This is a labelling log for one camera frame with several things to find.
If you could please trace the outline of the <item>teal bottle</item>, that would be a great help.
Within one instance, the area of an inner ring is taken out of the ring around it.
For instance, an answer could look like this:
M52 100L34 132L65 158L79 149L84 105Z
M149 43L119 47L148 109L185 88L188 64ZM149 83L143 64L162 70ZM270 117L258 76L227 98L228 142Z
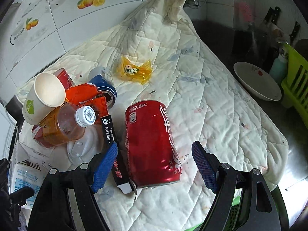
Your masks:
M288 71L288 59L279 54L274 60L269 75L274 79L274 81L281 85L283 79L286 77Z

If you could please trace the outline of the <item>pink brush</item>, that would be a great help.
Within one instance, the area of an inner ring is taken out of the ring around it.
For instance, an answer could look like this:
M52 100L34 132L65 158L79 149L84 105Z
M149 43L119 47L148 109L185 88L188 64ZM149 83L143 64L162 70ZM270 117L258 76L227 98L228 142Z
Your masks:
M239 12L240 12L243 20L246 23L252 23L254 21L253 15L252 15L252 10L251 10L250 6L248 5L248 3L239 2L238 8L239 8Z

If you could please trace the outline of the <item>white paper cup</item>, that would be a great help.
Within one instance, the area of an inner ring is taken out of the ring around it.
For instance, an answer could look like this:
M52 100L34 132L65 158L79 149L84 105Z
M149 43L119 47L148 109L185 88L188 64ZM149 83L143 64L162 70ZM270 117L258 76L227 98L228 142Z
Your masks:
M31 125L37 125L52 110L65 102L66 92L60 80L50 73L40 73L23 104L24 120Z

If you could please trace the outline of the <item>lime green dish rack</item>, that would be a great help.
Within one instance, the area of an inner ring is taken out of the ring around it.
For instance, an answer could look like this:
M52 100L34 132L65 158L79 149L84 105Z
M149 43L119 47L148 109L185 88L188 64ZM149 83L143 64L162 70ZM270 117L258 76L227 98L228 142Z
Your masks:
M288 52L288 71L281 83L284 93L281 104L286 109L294 106L307 127L307 60L289 44L285 44L284 48Z

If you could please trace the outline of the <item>orange plastic bottle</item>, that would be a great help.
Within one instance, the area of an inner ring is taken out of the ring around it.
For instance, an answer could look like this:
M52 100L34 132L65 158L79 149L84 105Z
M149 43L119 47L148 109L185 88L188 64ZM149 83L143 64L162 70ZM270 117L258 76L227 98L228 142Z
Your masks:
M32 137L45 148L60 146L81 139L86 127L93 125L95 120L92 107L77 107L65 103L51 111L37 127L32 128Z

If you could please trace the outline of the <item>black cardboard box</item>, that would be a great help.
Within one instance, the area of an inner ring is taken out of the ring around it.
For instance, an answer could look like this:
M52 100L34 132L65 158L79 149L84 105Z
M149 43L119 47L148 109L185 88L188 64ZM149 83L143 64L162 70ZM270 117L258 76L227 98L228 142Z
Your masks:
M128 175L124 158L119 148L113 121L111 115L106 115L100 118L104 144L108 148L111 161L111 172L116 186L123 194L129 194L136 191L131 179Z

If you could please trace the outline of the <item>red cola can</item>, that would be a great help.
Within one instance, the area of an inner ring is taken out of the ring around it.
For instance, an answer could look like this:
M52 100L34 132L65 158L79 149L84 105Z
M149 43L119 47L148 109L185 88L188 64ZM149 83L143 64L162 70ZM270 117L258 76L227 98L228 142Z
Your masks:
M173 184L180 180L182 164L163 103L143 100L127 108L125 147L128 172L137 188Z

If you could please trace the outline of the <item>blue silver can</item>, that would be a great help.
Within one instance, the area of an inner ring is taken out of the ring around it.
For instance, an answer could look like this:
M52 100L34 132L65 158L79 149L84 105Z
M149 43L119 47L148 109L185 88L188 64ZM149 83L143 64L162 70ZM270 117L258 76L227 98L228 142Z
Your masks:
M98 97L104 96L107 108L111 109L117 98L117 91L113 84L113 78L110 71L104 67L92 69L88 75L89 84L93 84L98 89Z

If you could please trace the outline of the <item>green round basket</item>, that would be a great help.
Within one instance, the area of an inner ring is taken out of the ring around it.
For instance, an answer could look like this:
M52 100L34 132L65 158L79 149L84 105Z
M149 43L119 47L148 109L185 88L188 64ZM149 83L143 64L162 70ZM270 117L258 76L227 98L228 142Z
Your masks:
M236 222L236 216L238 214L239 204L240 204L240 196L233 199L232 207L228 216L227 223L224 227L224 230L232 230L232 227ZM189 228L186 231L200 230L201 226L202 224L198 224L197 226Z

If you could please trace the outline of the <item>white ceramic plate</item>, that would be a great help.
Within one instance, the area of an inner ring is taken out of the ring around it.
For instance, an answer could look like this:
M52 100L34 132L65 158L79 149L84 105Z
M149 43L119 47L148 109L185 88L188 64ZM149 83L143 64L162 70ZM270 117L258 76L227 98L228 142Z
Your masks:
M259 99L276 102L282 98L278 84L261 68L250 63L237 62L233 69L242 85Z

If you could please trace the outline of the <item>yellow candy wrapper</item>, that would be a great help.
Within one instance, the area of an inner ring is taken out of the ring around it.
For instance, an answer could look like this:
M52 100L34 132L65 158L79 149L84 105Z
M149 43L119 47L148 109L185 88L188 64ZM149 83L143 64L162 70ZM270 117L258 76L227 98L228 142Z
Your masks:
M151 61L148 60L141 66L136 66L132 64L132 62L128 58L122 56L120 58L120 62L116 66L115 73L118 77L124 80L138 82L143 85L151 78Z

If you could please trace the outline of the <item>red snack wrapper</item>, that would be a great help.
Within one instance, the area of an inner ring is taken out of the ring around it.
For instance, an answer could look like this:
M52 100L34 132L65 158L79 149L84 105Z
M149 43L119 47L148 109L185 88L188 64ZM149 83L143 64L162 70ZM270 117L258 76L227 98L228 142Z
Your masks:
M95 124L101 124L101 118L109 114L105 96L99 95L93 84L81 84L66 90L66 102L77 107L90 106L96 116Z

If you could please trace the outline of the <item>white quilted cloth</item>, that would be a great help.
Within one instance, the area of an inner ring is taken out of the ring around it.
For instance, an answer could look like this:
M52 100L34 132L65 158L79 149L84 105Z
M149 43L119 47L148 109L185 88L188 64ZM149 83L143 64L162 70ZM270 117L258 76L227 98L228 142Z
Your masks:
M198 140L221 162L240 171L259 169L273 190L287 163L288 142L198 36L184 12L184 0L131 0L78 9L70 1L23 3L24 19L39 19L25 31L10 76L24 102L41 70L67 70L76 84L91 69L113 69L121 56L134 64L151 61L145 85L114 79L118 96L111 109L117 136L124 137L124 113L143 100L162 102L182 162L180 182L137 194L123 194L110 178L95 196L111 230L187 230L206 217L214 194L205 187L191 157Z

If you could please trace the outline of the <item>clear plastic lid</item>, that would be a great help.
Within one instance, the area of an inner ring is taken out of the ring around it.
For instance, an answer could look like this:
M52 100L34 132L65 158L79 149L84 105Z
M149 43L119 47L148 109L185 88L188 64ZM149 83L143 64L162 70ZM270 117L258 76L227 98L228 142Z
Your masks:
M104 139L101 125L91 125L85 128L81 139L67 143L67 153L71 166L75 169L82 163L89 163L91 159L103 150Z

